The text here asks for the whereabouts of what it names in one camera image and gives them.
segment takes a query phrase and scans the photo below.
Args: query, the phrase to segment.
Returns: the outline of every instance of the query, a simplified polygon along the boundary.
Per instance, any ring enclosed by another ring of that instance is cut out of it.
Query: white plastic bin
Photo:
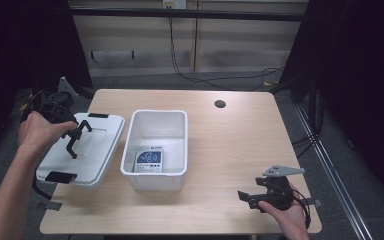
[[[161,173],[135,173],[136,149],[162,146]],[[181,110],[137,110],[133,113],[121,160],[121,172],[136,190],[180,190],[188,162],[188,118]]]

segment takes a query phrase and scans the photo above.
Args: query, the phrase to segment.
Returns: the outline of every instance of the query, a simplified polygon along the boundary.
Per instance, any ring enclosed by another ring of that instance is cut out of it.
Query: container lid
[[[39,165],[37,179],[44,182],[69,183],[95,187],[102,181],[112,160],[118,140],[124,130],[121,116],[77,113],[77,122],[86,120],[92,131],[82,130],[72,146],[76,158],[67,151],[71,138],[60,138]]]

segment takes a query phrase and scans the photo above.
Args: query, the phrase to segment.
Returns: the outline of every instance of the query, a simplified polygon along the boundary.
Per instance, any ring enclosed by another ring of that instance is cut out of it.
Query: digital scale
[[[90,129],[83,128],[80,139],[74,144],[69,137],[60,138],[39,165],[37,179],[96,187],[110,165],[125,120],[107,114],[77,113],[74,116],[79,123],[87,121]]]
[[[140,146],[136,149],[135,173],[161,173],[163,171],[163,147]]]

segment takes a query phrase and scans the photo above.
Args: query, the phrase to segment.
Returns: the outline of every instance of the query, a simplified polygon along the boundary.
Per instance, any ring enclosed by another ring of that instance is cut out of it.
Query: dark background
[[[281,82],[292,99],[315,82],[327,108],[384,184],[384,1],[310,1]]]
[[[0,129],[20,89],[56,92],[62,76],[92,87],[72,16],[16,10],[35,5],[68,7],[65,0],[0,0]]]

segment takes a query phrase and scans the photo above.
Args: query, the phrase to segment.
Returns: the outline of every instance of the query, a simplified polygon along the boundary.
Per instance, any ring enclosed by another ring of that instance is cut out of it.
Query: hand
[[[291,183],[289,185],[293,190],[297,190]],[[299,199],[297,192],[294,191],[293,194]],[[292,202],[292,206],[286,211],[281,211],[264,201],[260,201],[258,205],[276,219],[287,239],[310,239],[305,226],[304,211],[296,200]]]
[[[40,113],[31,112],[18,130],[18,146],[43,151],[49,149],[68,130],[77,127],[75,122],[51,124]]]

